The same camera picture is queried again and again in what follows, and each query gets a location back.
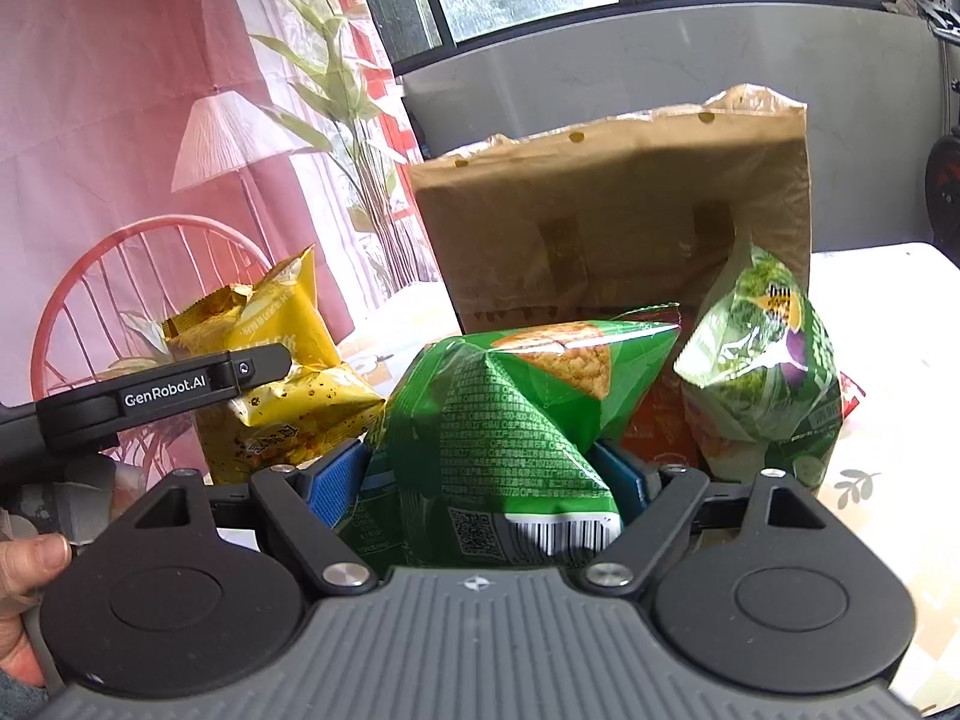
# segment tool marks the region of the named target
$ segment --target green vegetable snack bag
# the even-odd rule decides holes
[[[738,240],[674,370],[715,476],[782,469],[818,488],[842,421],[827,331],[790,271]]]
[[[368,433],[342,538],[380,571],[587,562],[621,525],[584,453],[621,436],[678,331],[570,322],[424,349]]]

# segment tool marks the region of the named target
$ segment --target human hand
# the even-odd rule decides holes
[[[56,579],[70,557],[70,545],[58,533],[0,541],[0,669],[26,685],[42,688],[43,674],[20,619],[18,597]]]

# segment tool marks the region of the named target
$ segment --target leaf pattern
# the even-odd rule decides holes
[[[833,488],[834,490],[843,490],[843,493],[837,499],[837,509],[846,509],[847,504],[851,501],[858,504],[860,501],[870,500],[874,494],[874,477],[880,476],[880,471],[867,473],[857,469],[844,469],[840,471],[840,475],[846,476],[846,480],[836,482]]]

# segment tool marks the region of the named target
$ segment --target gray gripper base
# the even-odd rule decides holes
[[[72,685],[40,715],[42,720],[915,717],[881,685],[806,700],[728,688],[669,652],[632,604],[579,593],[555,569],[478,574],[409,568],[398,569],[386,586],[368,595],[324,601],[273,665],[227,688],[176,701],[137,702]]]

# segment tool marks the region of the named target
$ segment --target yellow snack bag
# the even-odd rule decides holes
[[[283,343],[294,365],[282,381],[197,410],[200,446],[216,484],[273,464],[309,463],[366,431],[383,399],[340,359],[317,311],[313,247],[256,285],[230,285],[163,324],[178,359]]]

